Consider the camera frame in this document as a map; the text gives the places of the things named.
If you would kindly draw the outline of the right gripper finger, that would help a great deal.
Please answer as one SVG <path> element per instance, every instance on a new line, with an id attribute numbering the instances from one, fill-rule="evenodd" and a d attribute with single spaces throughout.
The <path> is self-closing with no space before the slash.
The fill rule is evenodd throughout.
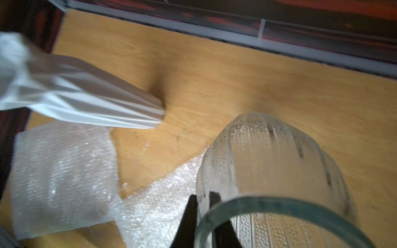
<path id="1" fill-rule="evenodd" d="M 209 191 L 189 197 L 172 248 L 241 248 L 230 219 L 244 213 L 244 197 L 222 200 Z"/>

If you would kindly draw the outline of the clear glass dotted vase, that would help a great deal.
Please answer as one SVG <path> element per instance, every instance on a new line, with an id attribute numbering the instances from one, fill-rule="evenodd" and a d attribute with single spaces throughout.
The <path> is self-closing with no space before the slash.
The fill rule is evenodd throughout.
<path id="1" fill-rule="evenodd" d="M 304 132 L 264 113 L 241 114 L 206 150 L 196 196 L 244 197 L 230 219 L 243 248 L 372 248 L 333 158 Z"/>

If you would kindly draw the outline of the bubble wrap sheet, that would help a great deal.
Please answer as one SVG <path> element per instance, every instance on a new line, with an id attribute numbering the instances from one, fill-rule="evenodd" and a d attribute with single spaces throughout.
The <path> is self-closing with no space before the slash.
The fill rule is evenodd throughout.
<path id="1" fill-rule="evenodd" d="M 126 247 L 171 246 L 188 199 L 196 193 L 203 157 L 193 157 L 146 188 L 125 199 L 115 199 L 111 213 Z"/>
<path id="2" fill-rule="evenodd" d="M 117 197 L 110 128 L 54 120 L 16 136 L 10 200 L 17 239 L 112 221 Z"/>

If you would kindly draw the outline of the white ceramic ribbed vase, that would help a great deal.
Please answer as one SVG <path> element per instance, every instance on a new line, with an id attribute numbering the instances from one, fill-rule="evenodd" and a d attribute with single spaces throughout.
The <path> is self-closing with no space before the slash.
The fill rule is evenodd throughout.
<path id="1" fill-rule="evenodd" d="M 19 33 L 1 33 L 1 110 L 27 107 L 57 120 L 151 129 L 160 99 L 80 59 L 47 54 Z"/>

